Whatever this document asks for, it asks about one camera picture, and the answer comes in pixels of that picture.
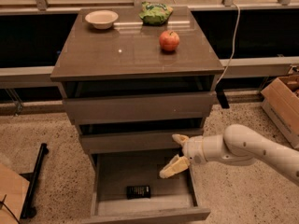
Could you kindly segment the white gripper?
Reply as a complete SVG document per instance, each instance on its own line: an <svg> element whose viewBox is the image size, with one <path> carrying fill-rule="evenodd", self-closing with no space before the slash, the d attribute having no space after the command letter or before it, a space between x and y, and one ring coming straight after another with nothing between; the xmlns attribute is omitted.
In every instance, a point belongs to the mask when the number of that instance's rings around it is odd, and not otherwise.
<svg viewBox="0 0 299 224"><path fill-rule="evenodd" d="M169 178L179 174L192 165L206 164L204 154L204 138L202 136L188 137L183 134L173 134L172 139L182 146L184 156L176 155L160 171L160 178Z"/></svg>

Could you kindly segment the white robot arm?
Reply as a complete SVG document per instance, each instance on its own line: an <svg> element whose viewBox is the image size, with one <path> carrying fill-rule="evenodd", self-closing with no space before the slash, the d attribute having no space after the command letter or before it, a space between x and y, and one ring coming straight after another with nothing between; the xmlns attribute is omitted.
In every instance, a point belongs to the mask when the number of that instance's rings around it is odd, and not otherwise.
<svg viewBox="0 0 299 224"><path fill-rule="evenodd" d="M247 126L233 124L223 134L212 136L173 134L172 138L182 147L183 155L174 156L160 171L160 178L171 177L191 165L209 161L247 166L259 160L299 185L299 152L273 142Z"/></svg>

